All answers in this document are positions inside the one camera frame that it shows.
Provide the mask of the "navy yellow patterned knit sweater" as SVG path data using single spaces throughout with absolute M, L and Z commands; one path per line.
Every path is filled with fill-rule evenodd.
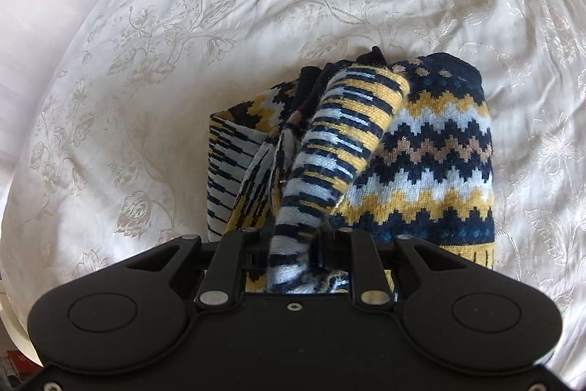
M 314 258 L 318 233 L 407 234 L 494 262 L 493 145 L 481 73 L 438 52 L 388 63 L 379 49 L 306 66 L 209 118 L 209 240 L 269 227 L 252 290 L 346 290 Z

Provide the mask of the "red object at floor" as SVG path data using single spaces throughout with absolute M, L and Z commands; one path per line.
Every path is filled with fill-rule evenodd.
M 20 386 L 41 369 L 19 350 L 1 352 L 1 381 L 9 389 Z

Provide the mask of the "white embroidered bedspread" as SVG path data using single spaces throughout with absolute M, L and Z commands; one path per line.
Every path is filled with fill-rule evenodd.
M 205 233 L 211 114 L 374 46 L 480 70 L 495 266 L 560 308 L 549 365 L 583 389 L 585 0 L 104 0 L 53 74 L 1 207 L 19 345 L 46 291 Z

